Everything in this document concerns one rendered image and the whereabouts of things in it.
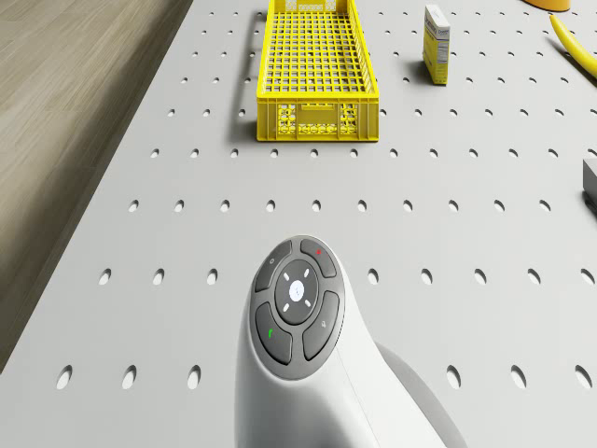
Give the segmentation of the banana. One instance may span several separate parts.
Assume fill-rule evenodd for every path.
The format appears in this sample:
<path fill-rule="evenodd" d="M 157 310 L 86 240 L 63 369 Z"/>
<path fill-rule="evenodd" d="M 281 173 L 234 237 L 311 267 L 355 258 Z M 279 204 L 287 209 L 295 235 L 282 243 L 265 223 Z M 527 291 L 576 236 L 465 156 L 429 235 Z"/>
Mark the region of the banana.
<path fill-rule="evenodd" d="M 584 70 L 597 79 L 597 58 L 576 40 L 556 15 L 550 15 L 549 20 L 556 36 L 566 51 Z"/>

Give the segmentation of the grey cube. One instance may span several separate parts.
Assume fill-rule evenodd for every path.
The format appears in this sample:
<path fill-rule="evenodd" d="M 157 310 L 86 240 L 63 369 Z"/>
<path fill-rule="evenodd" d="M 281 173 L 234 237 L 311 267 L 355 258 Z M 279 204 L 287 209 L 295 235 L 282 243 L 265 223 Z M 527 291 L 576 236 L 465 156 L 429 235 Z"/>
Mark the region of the grey cube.
<path fill-rule="evenodd" d="M 583 160 L 583 189 L 587 199 L 597 208 L 597 158 Z"/>

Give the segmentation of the yellow basket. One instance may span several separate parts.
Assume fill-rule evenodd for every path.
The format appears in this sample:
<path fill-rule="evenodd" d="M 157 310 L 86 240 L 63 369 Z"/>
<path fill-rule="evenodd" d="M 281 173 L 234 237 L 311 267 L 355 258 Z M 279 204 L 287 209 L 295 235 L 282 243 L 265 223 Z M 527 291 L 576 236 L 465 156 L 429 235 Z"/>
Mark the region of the yellow basket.
<path fill-rule="evenodd" d="M 379 89 L 354 0 L 270 0 L 260 141 L 376 141 Z"/>

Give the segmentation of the yellow and white box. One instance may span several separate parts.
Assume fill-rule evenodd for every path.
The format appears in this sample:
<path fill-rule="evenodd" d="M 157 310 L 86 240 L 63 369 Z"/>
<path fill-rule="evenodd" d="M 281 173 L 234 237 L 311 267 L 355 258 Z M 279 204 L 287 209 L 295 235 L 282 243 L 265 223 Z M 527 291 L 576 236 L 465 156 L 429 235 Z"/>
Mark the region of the yellow and white box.
<path fill-rule="evenodd" d="M 437 5 L 424 10 L 423 60 L 434 84 L 446 85 L 451 26 Z"/>

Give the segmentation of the yellow bowl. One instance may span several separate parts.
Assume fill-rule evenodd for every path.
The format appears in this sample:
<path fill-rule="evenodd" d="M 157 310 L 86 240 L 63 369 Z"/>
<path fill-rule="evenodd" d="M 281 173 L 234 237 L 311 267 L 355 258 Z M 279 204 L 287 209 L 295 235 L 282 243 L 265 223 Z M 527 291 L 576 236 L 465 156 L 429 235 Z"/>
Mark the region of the yellow bowl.
<path fill-rule="evenodd" d="M 572 0 L 523 0 L 525 3 L 550 12 L 565 12 L 571 7 Z"/>

